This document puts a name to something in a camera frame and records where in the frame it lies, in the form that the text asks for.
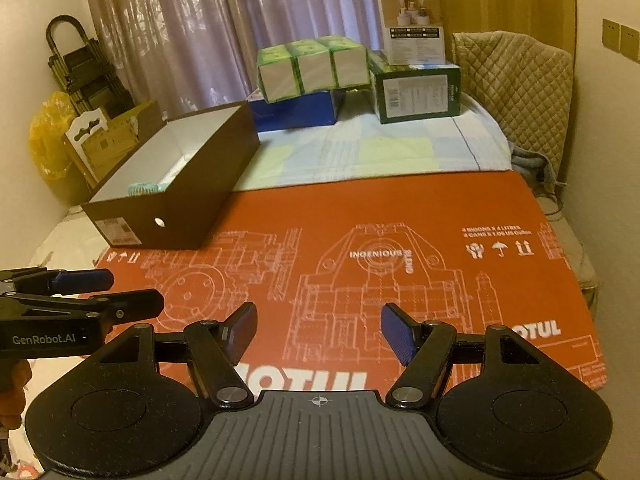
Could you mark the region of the person's left hand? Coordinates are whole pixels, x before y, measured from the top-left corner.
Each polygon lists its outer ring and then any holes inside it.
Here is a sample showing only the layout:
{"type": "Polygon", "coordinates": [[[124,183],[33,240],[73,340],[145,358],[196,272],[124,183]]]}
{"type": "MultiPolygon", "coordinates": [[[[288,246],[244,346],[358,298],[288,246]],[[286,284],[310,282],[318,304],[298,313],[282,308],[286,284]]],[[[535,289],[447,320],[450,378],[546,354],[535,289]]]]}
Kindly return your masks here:
{"type": "Polygon", "coordinates": [[[32,379],[32,368],[27,360],[1,361],[1,426],[15,430],[22,423],[26,405],[25,387],[32,379]]]}

